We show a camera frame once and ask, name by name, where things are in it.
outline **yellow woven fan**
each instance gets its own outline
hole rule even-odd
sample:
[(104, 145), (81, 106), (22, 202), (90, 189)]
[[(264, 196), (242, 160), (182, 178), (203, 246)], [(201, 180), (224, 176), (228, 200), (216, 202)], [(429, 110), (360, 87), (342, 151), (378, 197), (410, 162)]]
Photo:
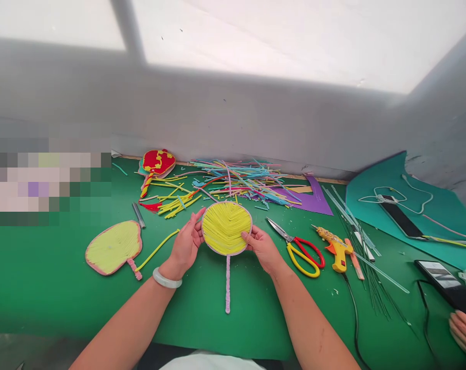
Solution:
[(202, 220), (203, 239), (216, 253), (226, 256), (226, 313), (230, 313), (231, 256), (247, 247), (241, 233), (252, 231), (252, 216), (237, 203), (218, 202), (207, 208)]

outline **black cable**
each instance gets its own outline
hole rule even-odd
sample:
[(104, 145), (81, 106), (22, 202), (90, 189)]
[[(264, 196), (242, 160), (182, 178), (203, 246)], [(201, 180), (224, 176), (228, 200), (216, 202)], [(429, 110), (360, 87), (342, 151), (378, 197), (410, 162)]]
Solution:
[(423, 300), (423, 306), (424, 306), (424, 309), (425, 309), (424, 328), (423, 328), (424, 337), (426, 338), (426, 342), (428, 343), (428, 347), (430, 348), (430, 352), (432, 353), (433, 360), (437, 364), (438, 368), (441, 368), (440, 361), (438, 361), (438, 357), (437, 357), (435, 351), (433, 350), (432, 344), (430, 343), (430, 339), (428, 338), (428, 322), (430, 320), (430, 309), (428, 308), (428, 303), (426, 302), (426, 298), (424, 296), (423, 288), (421, 287), (421, 283), (427, 283), (427, 284), (430, 284), (430, 285), (432, 285), (432, 284), (430, 282), (426, 281), (426, 280), (417, 280), (416, 283), (418, 283), (419, 292), (421, 294), (421, 299)]
[(356, 316), (356, 326), (355, 326), (355, 348), (356, 348), (356, 353), (358, 354), (358, 357), (360, 358), (360, 361), (363, 363), (363, 365), (365, 365), (366, 368), (367, 368), (368, 370), (371, 370), (371, 367), (369, 367), (368, 364), (366, 363), (366, 361), (363, 360), (363, 356), (361, 356), (360, 348), (359, 348), (359, 345), (358, 345), (358, 331), (359, 331), (360, 323), (359, 323), (359, 320), (358, 320), (358, 308), (356, 307), (355, 296), (352, 294), (351, 285), (350, 285), (350, 283), (349, 283), (349, 280), (347, 279), (346, 274), (345, 274), (345, 273), (342, 273), (342, 276), (344, 277), (344, 280), (346, 281), (347, 288), (349, 289), (349, 294), (351, 294), (352, 303), (353, 303), (353, 305), (355, 306), (355, 316)]

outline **table surface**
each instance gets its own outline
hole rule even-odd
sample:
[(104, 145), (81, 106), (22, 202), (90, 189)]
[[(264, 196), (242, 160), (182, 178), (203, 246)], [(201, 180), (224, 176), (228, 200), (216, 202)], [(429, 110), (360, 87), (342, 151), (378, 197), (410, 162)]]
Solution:
[[(135, 219), (131, 203), (138, 199), (143, 182), (142, 176), (134, 174), (138, 162), (123, 158), (113, 161), (128, 176), (113, 167), (106, 169), (106, 177), (94, 172), (91, 182), (71, 183), (71, 196), (60, 199), (59, 212), (37, 216), (48, 220), (48, 226), (0, 227), (0, 332), (91, 338), (141, 286), (128, 265), (111, 276), (101, 276), (85, 262), (87, 245), (96, 235), (116, 223)], [(192, 170), (197, 169), (177, 166), (172, 174)], [(184, 180), (185, 188), (192, 189), (193, 177), (202, 179), (201, 176), (190, 175)], [(289, 179), (287, 183), (305, 182)], [(336, 188), (342, 195), (344, 186)], [(149, 195), (169, 192), (170, 188), (151, 186)], [(271, 205), (266, 212), (256, 209), (255, 202), (240, 202), (252, 214), (253, 222), (272, 236), (289, 266), (294, 268), (286, 243), (267, 224), (266, 216), (290, 235), (312, 241), (323, 250), (327, 267), (319, 278), (310, 279), (297, 269), (294, 271), (356, 356), (355, 314), (349, 292), (342, 276), (331, 268), (333, 256), (323, 249), (326, 243), (310, 226), (322, 226), (345, 238), (339, 218), (279, 205)], [(143, 248), (135, 258), (137, 266), (166, 236), (180, 228), (192, 211), (210, 204), (211, 200), (200, 199), (171, 219), (141, 208), (147, 227), (142, 230)], [(390, 302), (390, 320), (375, 313), (369, 293), (348, 259), (347, 275), (358, 305), (361, 353), (374, 370), (390, 368), (389, 364), (393, 364), (392, 368), (433, 368), (423, 335), (425, 311), (415, 282), (423, 276), (413, 261), (436, 259), (369, 225), (364, 225), (364, 229), (382, 254), (376, 265), (410, 291), (406, 294), (382, 279), (415, 333)], [(144, 279), (169, 256), (173, 241), (167, 242), (141, 270)], [(457, 269), (444, 265), (457, 273)], [(170, 302), (154, 341), (245, 358), (292, 358), (294, 351), (274, 286), (253, 252), (231, 258), (229, 315), (225, 314), (225, 279), (226, 258), (202, 245), (197, 261)], [(434, 288), (425, 289), (430, 306), (429, 337), (443, 368), (466, 368), (466, 355), (449, 333), (452, 308)]]

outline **smartphone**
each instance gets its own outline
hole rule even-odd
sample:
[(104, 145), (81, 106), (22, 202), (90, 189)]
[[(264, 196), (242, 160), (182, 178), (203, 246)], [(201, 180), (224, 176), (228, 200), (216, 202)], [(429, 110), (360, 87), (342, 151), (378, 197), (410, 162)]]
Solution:
[(453, 308), (466, 314), (466, 286), (439, 262), (416, 260), (414, 263)]
[[(394, 201), (394, 197), (389, 195), (382, 195), (382, 198)], [(405, 236), (411, 239), (421, 240), (421, 241), (428, 241), (428, 239), (423, 237), (423, 233), (418, 227), (413, 224), (413, 222), (402, 212), (397, 204), (392, 203), (380, 203), (382, 208), (387, 212), (387, 214), (391, 217), (392, 220), (396, 223), (396, 225), (401, 229)]]

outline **scissors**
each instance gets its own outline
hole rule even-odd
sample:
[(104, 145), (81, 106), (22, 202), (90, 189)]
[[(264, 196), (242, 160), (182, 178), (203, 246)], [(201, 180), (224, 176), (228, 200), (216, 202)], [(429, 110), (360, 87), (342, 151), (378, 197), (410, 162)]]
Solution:
[[(316, 246), (314, 246), (312, 243), (307, 242), (306, 240), (298, 238), (297, 236), (296, 237), (289, 236), (281, 226), (276, 224), (270, 218), (266, 217), (265, 219), (270, 223), (270, 225), (274, 228), (274, 230), (277, 231), (284, 238), (284, 240), (288, 244), (287, 248), (288, 248), (289, 256), (291, 257), (291, 260), (293, 261), (294, 265), (298, 268), (298, 270), (301, 271), (306, 276), (308, 276), (309, 278), (314, 278), (314, 279), (318, 278), (320, 276), (320, 269), (325, 267), (325, 259), (321, 251)], [(303, 251), (303, 253), (301, 253), (295, 247), (293, 247), (293, 244), (291, 244), (291, 242), (295, 242), (298, 245), (298, 247)], [(316, 262), (313, 259), (313, 257), (303, 247), (302, 243), (313, 248), (313, 250), (320, 257), (320, 263)], [(294, 257), (293, 252), (296, 253), (298, 256), (300, 256), (302, 259), (304, 259), (306, 262), (308, 262), (315, 269), (315, 273), (310, 273), (306, 271), (305, 269), (303, 269), (303, 267), (300, 266), (300, 264)]]

